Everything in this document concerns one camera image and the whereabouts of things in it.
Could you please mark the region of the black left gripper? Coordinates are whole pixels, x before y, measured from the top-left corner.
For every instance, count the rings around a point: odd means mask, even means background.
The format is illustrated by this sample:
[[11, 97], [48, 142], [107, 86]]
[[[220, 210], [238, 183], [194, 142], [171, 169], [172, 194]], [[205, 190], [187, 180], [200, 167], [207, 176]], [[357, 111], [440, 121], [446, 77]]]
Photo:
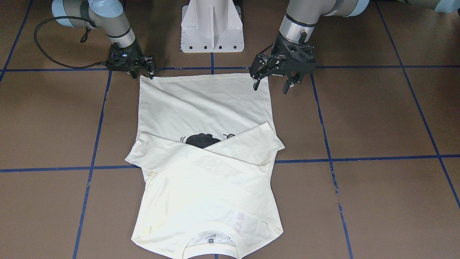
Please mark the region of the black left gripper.
[[[250, 66], [253, 89], [257, 91], [261, 80], [269, 75], [286, 75], [287, 80], [282, 89], [285, 95], [291, 87], [302, 82], [302, 75], [311, 74], [316, 69], [314, 52], [315, 47], [309, 42], [291, 42], [278, 34], [271, 55], [257, 54]], [[286, 59], [279, 61], [273, 55], [285, 56]]]

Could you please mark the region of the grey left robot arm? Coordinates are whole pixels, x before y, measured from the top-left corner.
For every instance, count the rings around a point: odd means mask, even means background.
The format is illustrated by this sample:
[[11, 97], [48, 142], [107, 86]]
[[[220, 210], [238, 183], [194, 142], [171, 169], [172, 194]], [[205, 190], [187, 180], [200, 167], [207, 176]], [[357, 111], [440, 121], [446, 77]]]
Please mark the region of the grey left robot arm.
[[285, 76], [283, 93], [317, 68], [315, 48], [309, 43], [321, 16], [353, 17], [361, 14], [368, 0], [291, 0], [281, 22], [271, 52], [259, 52], [249, 69], [253, 89], [270, 75]]

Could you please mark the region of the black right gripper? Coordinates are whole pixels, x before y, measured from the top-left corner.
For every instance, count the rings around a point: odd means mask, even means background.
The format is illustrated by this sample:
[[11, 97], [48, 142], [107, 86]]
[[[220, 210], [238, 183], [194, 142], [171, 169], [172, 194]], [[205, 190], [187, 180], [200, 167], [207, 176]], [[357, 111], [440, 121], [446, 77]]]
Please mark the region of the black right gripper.
[[105, 67], [110, 71], [128, 72], [132, 79], [138, 78], [139, 68], [145, 69], [150, 79], [156, 75], [154, 56], [144, 56], [137, 39], [127, 47], [120, 47], [116, 42], [112, 43]]

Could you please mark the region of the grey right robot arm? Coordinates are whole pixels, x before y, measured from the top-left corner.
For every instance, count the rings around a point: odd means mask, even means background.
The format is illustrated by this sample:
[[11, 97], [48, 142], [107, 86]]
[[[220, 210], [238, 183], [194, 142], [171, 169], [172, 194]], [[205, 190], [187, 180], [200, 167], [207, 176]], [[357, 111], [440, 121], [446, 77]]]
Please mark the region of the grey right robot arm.
[[153, 56], [145, 56], [118, 0], [54, 0], [51, 11], [59, 24], [84, 27], [87, 32], [101, 28], [110, 39], [108, 59], [100, 63], [108, 70], [128, 72], [136, 79], [139, 69], [149, 78], [155, 75]]

